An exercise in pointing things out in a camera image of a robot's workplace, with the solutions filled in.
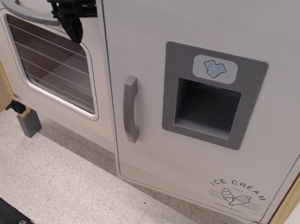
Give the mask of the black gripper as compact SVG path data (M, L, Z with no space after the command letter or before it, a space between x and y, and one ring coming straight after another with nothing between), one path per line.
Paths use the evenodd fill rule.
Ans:
M79 17L97 17L96 0L47 0L52 14L74 43L81 43L83 28Z

